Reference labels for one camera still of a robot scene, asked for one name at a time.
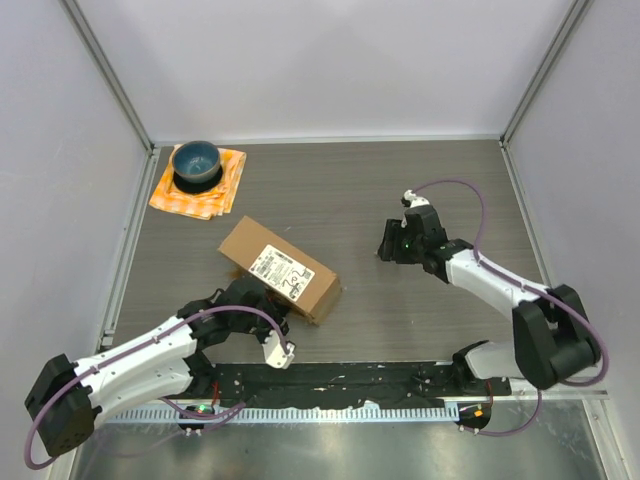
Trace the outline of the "brown cardboard express box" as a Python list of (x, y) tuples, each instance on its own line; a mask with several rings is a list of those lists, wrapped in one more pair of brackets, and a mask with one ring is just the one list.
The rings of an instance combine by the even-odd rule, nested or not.
[(341, 295), (334, 271), (248, 216), (218, 251), (315, 325), (327, 318)]

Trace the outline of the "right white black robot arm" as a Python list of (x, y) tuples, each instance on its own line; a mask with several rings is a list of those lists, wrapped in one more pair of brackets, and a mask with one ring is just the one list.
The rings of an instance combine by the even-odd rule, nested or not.
[(462, 394), (477, 393), (494, 377), (523, 378), (547, 390), (604, 362), (575, 290), (530, 283), (482, 256), (471, 243), (448, 238), (431, 205), (408, 208), (402, 218), (387, 220), (377, 255), (385, 262), (421, 266), (510, 322), (511, 341), (480, 341), (455, 354), (462, 363), (452, 369), (451, 380)]

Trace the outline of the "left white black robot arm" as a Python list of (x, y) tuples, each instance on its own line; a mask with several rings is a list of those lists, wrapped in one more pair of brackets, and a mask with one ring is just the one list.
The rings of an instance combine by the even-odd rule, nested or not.
[(244, 276), (118, 347), (76, 361), (64, 354), (49, 359), (25, 399), (32, 419), (25, 464), (43, 467), (32, 458), (35, 439), (55, 461), (125, 410), (181, 394), (205, 397), (214, 368), (204, 352), (234, 333), (255, 337), (268, 366), (287, 368), (295, 350), (286, 338), (289, 311), (260, 281)]

